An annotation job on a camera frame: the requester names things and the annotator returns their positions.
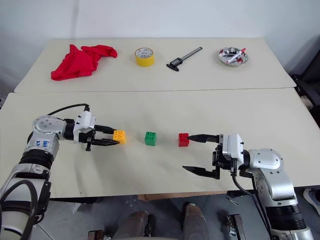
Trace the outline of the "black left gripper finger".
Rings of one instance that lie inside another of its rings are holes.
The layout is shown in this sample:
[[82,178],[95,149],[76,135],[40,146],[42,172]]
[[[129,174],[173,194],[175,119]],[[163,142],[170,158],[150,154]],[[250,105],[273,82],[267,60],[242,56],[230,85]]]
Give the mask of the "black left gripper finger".
[[95,125],[95,131],[102,133],[113,133],[115,131],[114,128],[104,125]]
[[112,139],[94,139],[91,144],[94,146],[113,146],[120,144],[120,142]]

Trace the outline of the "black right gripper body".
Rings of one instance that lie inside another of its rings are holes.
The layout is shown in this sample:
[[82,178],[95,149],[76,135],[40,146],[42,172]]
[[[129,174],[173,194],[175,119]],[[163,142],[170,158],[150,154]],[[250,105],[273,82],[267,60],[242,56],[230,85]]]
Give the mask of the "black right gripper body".
[[222,143],[219,143],[213,152],[212,165],[215,167],[215,173],[220,173],[220,169],[228,170],[231,173],[238,171],[237,159],[232,158],[229,153],[223,152]]

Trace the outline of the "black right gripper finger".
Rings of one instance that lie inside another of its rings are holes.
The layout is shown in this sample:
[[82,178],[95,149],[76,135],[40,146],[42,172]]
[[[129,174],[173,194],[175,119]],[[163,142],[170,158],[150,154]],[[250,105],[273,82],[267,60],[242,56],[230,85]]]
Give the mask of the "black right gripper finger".
[[219,135],[210,135],[210,134],[190,135],[188,136],[188,139],[190,141],[199,142],[199,143],[206,143],[206,142],[219,143],[220,142]]
[[200,176],[200,177],[207,177],[207,178],[213,178],[216,180],[220,179],[220,168],[217,167],[216,169],[213,169],[212,171],[207,171],[205,168],[202,167],[196,167],[196,166],[182,166],[185,170]]

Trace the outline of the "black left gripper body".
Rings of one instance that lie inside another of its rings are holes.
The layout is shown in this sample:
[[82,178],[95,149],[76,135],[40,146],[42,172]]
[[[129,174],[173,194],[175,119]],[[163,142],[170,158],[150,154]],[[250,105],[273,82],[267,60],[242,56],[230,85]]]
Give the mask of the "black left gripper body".
[[87,152],[91,151],[92,141],[95,139],[95,135],[96,135],[95,129],[91,129],[88,132],[80,132],[78,134],[78,142],[86,144],[85,150]]

